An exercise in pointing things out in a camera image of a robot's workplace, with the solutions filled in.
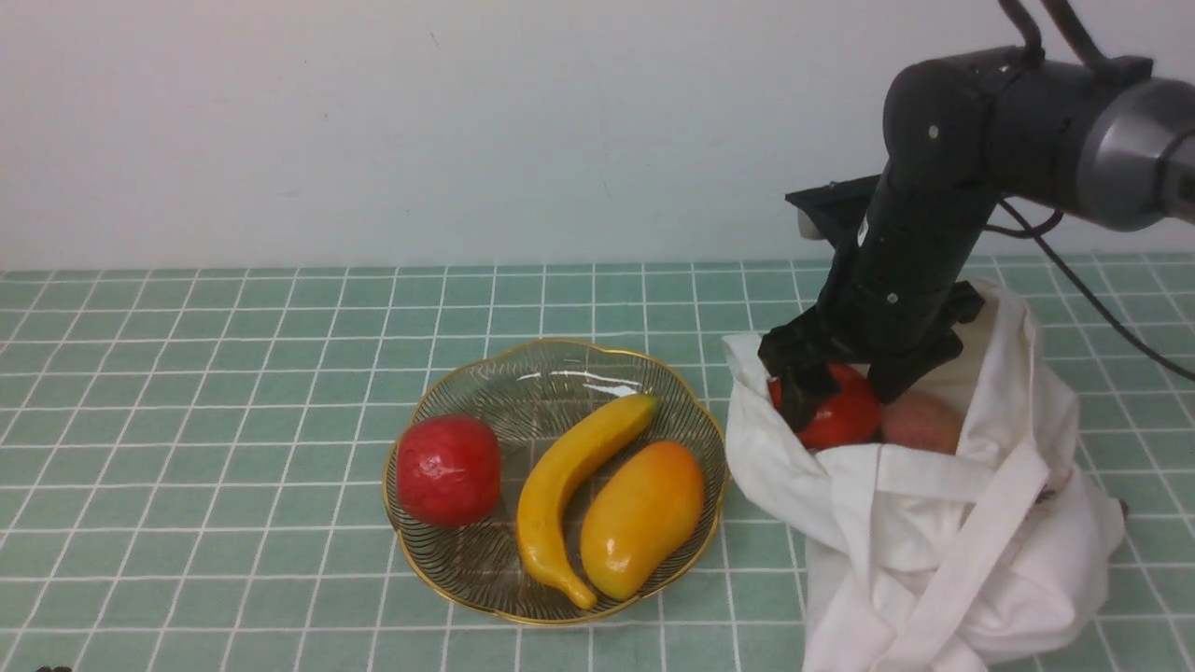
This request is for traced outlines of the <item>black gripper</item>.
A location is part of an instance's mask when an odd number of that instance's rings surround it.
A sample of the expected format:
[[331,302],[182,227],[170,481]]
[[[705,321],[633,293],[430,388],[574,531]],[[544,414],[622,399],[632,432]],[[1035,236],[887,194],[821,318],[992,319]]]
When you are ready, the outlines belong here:
[[982,181],[918,187],[909,171],[884,169],[851,239],[853,256],[845,271],[832,273],[819,310],[761,337],[758,356],[780,384],[790,429],[805,430],[841,392],[831,361],[870,365],[869,383],[888,404],[960,358],[952,328],[978,319],[985,298],[957,280],[998,197]]

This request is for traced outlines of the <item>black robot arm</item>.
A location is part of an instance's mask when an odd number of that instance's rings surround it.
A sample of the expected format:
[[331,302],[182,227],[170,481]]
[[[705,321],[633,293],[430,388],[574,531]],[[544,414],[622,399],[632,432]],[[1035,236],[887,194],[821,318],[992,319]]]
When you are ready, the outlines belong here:
[[1191,222],[1194,90],[1145,57],[1054,63],[998,48],[911,65],[883,109],[883,172],[791,193],[802,233],[834,248],[819,301],[758,354],[804,430],[862,364],[894,401],[960,358],[985,301],[960,280],[991,214],[1021,197],[1117,232]]

